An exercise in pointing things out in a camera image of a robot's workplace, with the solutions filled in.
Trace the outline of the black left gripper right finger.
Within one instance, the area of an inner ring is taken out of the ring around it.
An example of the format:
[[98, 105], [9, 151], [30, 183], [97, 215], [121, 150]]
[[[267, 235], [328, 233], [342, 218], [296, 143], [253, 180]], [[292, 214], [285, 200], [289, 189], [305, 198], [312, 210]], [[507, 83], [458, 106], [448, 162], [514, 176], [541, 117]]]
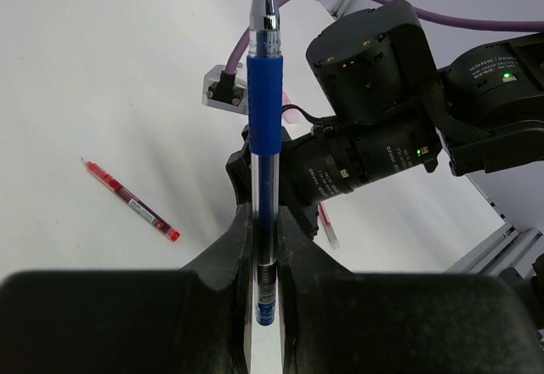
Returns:
[[522, 298], [495, 277], [362, 274], [278, 216], [285, 373], [540, 373]]

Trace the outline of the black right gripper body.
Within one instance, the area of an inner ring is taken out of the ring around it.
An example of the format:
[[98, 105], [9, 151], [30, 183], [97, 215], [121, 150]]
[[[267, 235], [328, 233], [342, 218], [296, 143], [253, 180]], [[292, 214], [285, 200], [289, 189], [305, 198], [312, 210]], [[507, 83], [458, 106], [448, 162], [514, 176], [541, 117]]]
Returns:
[[[243, 146], [231, 154], [226, 162], [226, 173], [235, 192], [236, 204], [241, 205], [252, 200], [251, 157], [249, 150], [249, 127], [241, 131]], [[287, 130], [282, 128], [282, 150], [280, 153], [279, 189], [281, 207], [288, 207], [301, 231], [308, 238], [315, 238], [318, 227], [318, 206], [305, 202], [298, 191], [295, 179], [287, 167], [287, 148], [292, 140]]]

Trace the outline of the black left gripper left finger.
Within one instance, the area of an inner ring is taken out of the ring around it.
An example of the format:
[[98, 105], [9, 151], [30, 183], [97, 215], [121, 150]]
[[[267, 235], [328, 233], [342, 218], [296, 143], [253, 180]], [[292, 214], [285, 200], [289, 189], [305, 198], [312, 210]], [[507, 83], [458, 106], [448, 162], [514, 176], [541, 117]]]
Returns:
[[180, 269], [25, 271], [1, 285], [4, 373], [247, 373], [251, 208]]

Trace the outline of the red marker pen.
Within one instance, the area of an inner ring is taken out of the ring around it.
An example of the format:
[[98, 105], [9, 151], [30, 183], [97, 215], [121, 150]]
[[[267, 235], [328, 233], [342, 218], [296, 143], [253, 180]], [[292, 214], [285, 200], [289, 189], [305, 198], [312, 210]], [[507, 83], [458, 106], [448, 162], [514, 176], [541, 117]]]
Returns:
[[154, 210], [142, 202], [133, 192], [127, 189], [116, 178], [112, 177], [102, 167], [95, 162], [81, 159], [83, 166], [86, 170], [92, 174], [97, 180], [100, 181], [106, 188], [108, 188], [113, 194], [125, 202], [130, 208], [132, 208], [141, 218], [143, 218], [148, 224], [152, 225], [157, 231], [160, 231], [171, 242], [177, 241], [181, 234], [171, 224], [169, 224], [164, 218], [159, 216]]

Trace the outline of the blue ballpoint pen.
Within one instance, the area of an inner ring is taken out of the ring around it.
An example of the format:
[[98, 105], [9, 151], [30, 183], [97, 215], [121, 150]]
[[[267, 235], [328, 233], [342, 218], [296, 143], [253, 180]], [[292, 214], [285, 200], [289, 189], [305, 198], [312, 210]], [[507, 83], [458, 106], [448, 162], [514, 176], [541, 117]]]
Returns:
[[279, 8], [278, 0], [252, 0], [246, 57], [255, 315], [261, 326], [269, 326], [275, 319], [283, 85]]

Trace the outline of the pink highlighter pen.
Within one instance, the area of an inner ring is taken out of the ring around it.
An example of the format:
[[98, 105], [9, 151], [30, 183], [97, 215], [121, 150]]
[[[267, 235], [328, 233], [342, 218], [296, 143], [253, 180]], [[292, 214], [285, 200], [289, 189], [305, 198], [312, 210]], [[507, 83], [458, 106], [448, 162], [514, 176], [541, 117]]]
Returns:
[[[286, 106], [290, 105], [291, 103], [292, 102], [290, 101], [290, 99], [286, 95], [286, 92], [283, 91], [282, 92], [282, 107], [285, 108]], [[299, 120], [300, 120], [299, 112], [297, 110], [295, 110], [295, 109], [284, 110], [282, 112], [282, 120], [283, 120], [284, 123], [289, 124], [289, 125], [298, 124]]]

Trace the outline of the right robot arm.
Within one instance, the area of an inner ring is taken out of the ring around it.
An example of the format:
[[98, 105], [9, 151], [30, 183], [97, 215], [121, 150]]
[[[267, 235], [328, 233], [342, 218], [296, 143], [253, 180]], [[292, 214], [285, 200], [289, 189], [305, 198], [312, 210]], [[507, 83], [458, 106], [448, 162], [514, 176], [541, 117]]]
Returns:
[[543, 158], [543, 24], [472, 20], [513, 37], [438, 68], [404, 0], [350, 14], [308, 46], [306, 60], [333, 109], [291, 139], [281, 128], [283, 59], [277, 14], [250, 25], [249, 126], [226, 165], [238, 204], [270, 224], [287, 207], [308, 236], [320, 202], [413, 167], [432, 172], [445, 151], [456, 176]]

